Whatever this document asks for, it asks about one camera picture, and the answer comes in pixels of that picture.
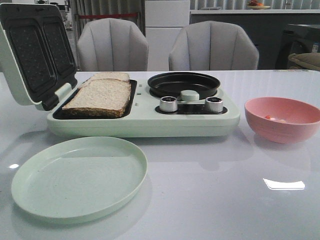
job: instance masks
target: chair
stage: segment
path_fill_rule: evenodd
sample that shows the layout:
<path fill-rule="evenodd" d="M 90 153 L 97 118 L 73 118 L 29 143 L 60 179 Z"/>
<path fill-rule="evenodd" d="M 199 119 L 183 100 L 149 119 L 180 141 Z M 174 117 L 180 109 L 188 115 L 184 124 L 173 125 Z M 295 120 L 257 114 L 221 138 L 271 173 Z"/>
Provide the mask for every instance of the chair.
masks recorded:
<path fill-rule="evenodd" d="M 104 18 L 88 22 L 77 43 L 79 68 L 86 72 L 146 71 L 149 44 L 134 22 Z"/>
<path fill-rule="evenodd" d="M 185 26 L 169 54 L 170 71 L 256 70 L 259 52 L 242 27 L 204 21 Z"/>

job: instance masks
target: washing machine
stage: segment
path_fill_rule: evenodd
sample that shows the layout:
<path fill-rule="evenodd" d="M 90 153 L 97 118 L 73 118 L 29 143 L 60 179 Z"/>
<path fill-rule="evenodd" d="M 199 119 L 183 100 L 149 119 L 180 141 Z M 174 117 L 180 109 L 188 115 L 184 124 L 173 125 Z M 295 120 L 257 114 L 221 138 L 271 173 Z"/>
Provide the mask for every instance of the washing machine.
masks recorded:
<path fill-rule="evenodd" d="M 290 69 L 290 54 L 320 52 L 320 24 L 288 24 L 282 32 L 275 69 Z"/>

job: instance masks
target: sandwich maker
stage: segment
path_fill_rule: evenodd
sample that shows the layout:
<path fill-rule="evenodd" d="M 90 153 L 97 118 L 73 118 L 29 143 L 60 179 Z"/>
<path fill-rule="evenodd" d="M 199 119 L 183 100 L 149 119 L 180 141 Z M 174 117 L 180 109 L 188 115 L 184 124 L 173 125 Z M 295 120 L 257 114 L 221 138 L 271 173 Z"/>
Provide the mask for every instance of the sandwich maker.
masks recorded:
<path fill-rule="evenodd" d="M 65 115 L 62 106 L 79 85 L 77 65 L 60 11 L 50 4 L 0 4 L 0 63 L 16 102 L 48 111 L 48 128 L 59 136 L 225 136 L 240 120 L 219 80 L 193 72 L 130 80 L 120 118 Z"/>

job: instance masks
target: open lid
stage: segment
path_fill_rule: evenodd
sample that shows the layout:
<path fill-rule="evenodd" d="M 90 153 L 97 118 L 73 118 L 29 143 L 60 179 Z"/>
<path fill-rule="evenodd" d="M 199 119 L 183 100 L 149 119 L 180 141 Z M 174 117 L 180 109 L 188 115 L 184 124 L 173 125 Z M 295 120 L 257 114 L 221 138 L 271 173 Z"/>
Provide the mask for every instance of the open lid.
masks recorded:
<path fill-rule="evenodd" d="M 54 108 L 77 85 L 77 66 L 59 9 L 1 3 L 0 65 L 20 105 Z"/>

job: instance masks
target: glossy tabletop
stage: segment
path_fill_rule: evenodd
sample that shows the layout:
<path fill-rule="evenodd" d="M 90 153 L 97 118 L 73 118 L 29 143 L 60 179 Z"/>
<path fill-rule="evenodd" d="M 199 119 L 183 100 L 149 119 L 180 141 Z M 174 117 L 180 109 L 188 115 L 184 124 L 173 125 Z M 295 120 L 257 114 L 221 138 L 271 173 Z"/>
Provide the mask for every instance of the glossy tabletop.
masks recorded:
<path fill-rule="evenodd" d="M 18 105 L 0 73 L 1 240 L 318 240 L 320 132 L 296 144 L 256 135 L 244 103 L 277 96 L 320 108 L 320 72 L 204 71 L 221 82 L 241 119 L 221 137 L 127 138 L 148 159 L 137 195 L 106 217 L 57 225 L 33 219 L 11 196 L 19 167 L 36 153 L 69 140 L 48 130 L 48 112 Z M 133 80 L 158 72 L 130 72 Z M 93 72 L 78 72 L 83 82 Z"/>

